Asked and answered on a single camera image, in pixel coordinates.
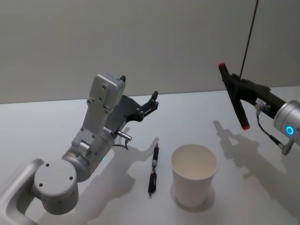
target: cup rim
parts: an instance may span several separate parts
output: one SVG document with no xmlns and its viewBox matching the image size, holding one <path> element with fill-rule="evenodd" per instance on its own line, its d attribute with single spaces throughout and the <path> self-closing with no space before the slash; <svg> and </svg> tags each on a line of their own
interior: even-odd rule
<svg viewBox="0 0 300 225">
<path fill-rule="evenodd" d="M 207 147 L 204 146 L 204 145 L 201 145 L 201 144 L 193 144 L 193 143 L 190 143 L 190 144 L 184 144 L 184 145 L 179 146 L 178 148 L 183 147 L 183 146 L 186 146 L 186 145 L 197 145 L 197 146 L 202 146 L 202 147 L 207 148 Z M 210 150 L 209 148 L 207 148 L 207 149 L 213 154 L 213 156 L 215 157 L 216 162 L 217 162 L 216 169 L 215 169 L 214 173 L 212 173 L 212 175 L 207 176 L 207 177 L 204 177 L 204 178 L 192 179 L 192 178 L 188 178 L 188 177 L 185 177 L 185 176 L 183 176 L 182 174 L 180 174 L 178 171 L 175 170 L 175 168 L 174 168 L 174 166 L 173 166 L 173 163 L 172 163 L 173 154 L 174 154 L 174 152 L 175 152 L 178 148 L 176 148 L 176 149 L 173 151 L 173 153 L 172 153 L 172 156 L 171 156 L 171 167 L 172 167 L 173 171 L 175 171 L 180 177 L 182 177 L 182 178 L 184 178 L 184 179 L 187 179 L 187 180 L 193 180 L 193 181 L 195 181 L 195 180 L 205 180 L 205 179 L 208 179 L 208 178 L 210 178 L 210 177 L 212 177 L 212 176 L 214 176 L 214 175 L 216 174 L 216 172 L 217 172 L 217 170 L 218 170 L 218 167 L 219 167 L 219 162 L 218 162 L 218 159 L 217 159 L 216 155 L 215 155 L 215 154 L 212 152 L 212 150 Z"/>
</svg>

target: white wall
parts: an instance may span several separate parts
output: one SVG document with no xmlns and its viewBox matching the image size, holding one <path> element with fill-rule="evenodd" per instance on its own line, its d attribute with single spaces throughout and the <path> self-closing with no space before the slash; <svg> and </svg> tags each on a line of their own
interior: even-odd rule
<svg viewBox="0 0 300 225">
<path fill-rule="evenodd" d="M 86 98 L 92 78 L 127 95 L 222 90 L 239 73 L 255 0 L 2 0 L 0 103 Z M 298 0 L 264 0 L 244 78 L 299 85 Z"/>
</svg>

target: table surface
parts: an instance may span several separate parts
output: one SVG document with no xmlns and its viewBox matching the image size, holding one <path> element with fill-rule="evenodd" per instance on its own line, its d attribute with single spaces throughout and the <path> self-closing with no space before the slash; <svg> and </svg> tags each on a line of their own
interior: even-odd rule
<svg viewBox="0 0 300 225">
<path fill-rule="evenodd" d="M 285 101 L 300 87 L 273 88 Z M 149 96 L 134 97 L 143 104 Z M 129 151 L 109 151 L 91 178 L 79 184 L 68 214 L 47 213 L 35 199 L 26 215 L 40 225 L 300 225 L 300 148 L 288 156 L 264 135 L 255 109 L 243 103 L 251 129 L 243 131 L 225 91 L 160 95 L 158 110 L 124 129 Z M 60 158 L 82 125 L 85 100 L 0 105 L 0 185 L 26 160 Z M 287 138 L 261 115 L 263 127 Z M 153 146 L 159 144 L 157 192 L 148 198 Z M 174 199 L 171 154 L 186 143 L 210 148 L 219 167 L 204 204 L 185 209 Z"/>
</svg>

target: pen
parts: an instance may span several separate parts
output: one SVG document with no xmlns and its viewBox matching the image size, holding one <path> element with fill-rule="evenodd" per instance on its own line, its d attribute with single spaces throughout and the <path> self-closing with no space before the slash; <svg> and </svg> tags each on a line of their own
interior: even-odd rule
<svg viewBox="0 0 300 225">
<path fill-rule="evenodd" d="M 158 165 L 158 144 L 156 143 L 152 158 L 152 171 L 150 174 L 150 180 L 149 180 L 149 187 L 148 187 L 148 193 L 149 198 L 152 197 L 152 194 L 156 191 L 156 167 Z"/>
</svg>

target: white paper cup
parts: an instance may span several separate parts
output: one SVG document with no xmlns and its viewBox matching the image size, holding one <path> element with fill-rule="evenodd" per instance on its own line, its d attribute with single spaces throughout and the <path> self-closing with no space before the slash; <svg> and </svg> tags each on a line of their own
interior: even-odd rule
<svg viewBox="0 0 300 225">
<path fill-rule="evenodd" d="M 208 148 L 186 144 L 172 154 L 176 198 L 186 207 L 200 205 L 218 168 L 217 158 Z"/>
</svg>

